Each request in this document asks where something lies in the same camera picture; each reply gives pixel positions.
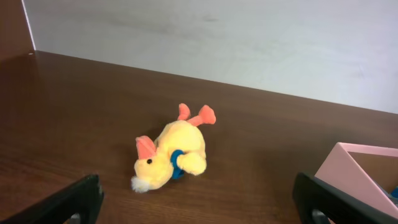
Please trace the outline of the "yellow plush bunny toy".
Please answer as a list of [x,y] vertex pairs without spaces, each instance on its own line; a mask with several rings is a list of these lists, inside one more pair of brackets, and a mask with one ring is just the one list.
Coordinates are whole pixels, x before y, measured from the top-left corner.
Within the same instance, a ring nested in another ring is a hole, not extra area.
[[136,138],[138,159],[131,188],[137,193],[157,190],[171,179],[184,174],[200,175],[207,167],[205,140],[199,126],[215,124],[215,112],[208,105],[191,117],[189,107],[181,103],[176,121],[165,126],[152,140],[148,136]]

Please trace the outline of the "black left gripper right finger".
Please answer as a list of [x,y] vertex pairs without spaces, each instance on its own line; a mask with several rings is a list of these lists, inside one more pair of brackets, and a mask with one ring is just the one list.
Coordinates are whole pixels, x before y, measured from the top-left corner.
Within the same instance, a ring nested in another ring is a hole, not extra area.
[[302,172],[295,178],[292,197],[302,223],[397,224],[397,218]]

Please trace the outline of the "white cardboard box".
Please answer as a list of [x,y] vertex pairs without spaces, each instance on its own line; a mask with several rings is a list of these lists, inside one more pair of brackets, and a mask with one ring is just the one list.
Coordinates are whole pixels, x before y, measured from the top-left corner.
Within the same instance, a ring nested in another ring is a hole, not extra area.
[[338,142],[315,177],[397,218],[387,197],[397,187],[397,149]]

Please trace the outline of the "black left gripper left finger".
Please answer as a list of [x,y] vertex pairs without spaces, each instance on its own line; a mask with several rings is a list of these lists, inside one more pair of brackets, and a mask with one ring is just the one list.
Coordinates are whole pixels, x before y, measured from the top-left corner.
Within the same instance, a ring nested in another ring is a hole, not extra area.
[[79,215],[80,223],[92,224],[97,221],[103,199],[99,176],[90,174],[1,223],[64,223],[73,215]]

